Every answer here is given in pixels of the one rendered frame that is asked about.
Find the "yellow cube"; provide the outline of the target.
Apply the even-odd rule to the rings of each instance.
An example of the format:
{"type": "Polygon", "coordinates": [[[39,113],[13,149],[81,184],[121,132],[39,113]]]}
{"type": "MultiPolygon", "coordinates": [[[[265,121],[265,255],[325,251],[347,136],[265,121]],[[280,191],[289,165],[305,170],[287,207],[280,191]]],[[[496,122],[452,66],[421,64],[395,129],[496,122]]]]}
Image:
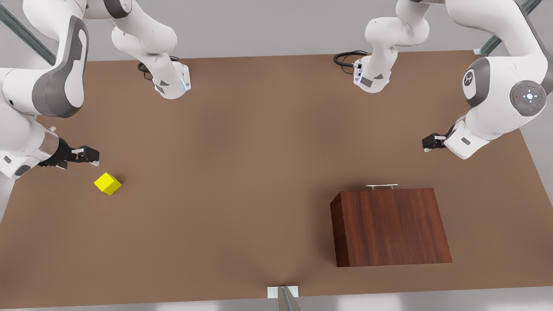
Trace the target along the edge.
{"type": "Polygon", "coordinates": [[[118,190],[122,184],[117,181],[115,177],[105,172],[101,177],[94,181],[94,185],[103,193],[107,195],[112,195],[116,190],[118,190]]]}

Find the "silver frame post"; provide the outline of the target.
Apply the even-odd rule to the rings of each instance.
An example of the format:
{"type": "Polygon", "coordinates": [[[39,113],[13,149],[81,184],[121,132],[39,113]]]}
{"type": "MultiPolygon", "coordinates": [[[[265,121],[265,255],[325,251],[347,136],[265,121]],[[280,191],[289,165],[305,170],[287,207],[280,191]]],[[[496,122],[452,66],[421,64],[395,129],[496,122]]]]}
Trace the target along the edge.
{"type": "Polygon", "coordinates": [[[46,47],[22,22],[17,19],[4,5],[0,4],[0,22],[15,33],[28,47],[31,47],[42,59],[53,66],[55,55],[46,47]]]}
{"type": "Polygon", "coordinates": [[[268,298],[278,299],[278,311],[302,311],[296,298],[299,297],[298,286],[278,286],[267,288],[268,298]]]}
{"type": "MultiPolygon", "coordinates": [[[[527,15],[531,14],[537,6],[539,6],[543,2],[543,0],[524,0],[522,4],[519,4],[518,6],[523,10],[523,12],[527,15]]],[[[496,35],[492,35],[484,45],[480,48],[473,49],[472,52],[476,56],[487,56],[494,51],[496,47],[502,42],[502,40],[497,37],[496,35]]]]}

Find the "dark wooden drawer cabinet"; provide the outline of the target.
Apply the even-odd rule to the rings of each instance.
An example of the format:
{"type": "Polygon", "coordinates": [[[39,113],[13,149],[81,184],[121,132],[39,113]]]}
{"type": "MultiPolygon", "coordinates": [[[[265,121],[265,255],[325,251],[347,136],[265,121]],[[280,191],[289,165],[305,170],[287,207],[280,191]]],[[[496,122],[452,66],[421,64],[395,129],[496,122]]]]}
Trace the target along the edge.
{"type": "Polygon", "coordinates": [[[342,191],[330,209],[338,267],[452,262],[432,188],[342,191]]]}

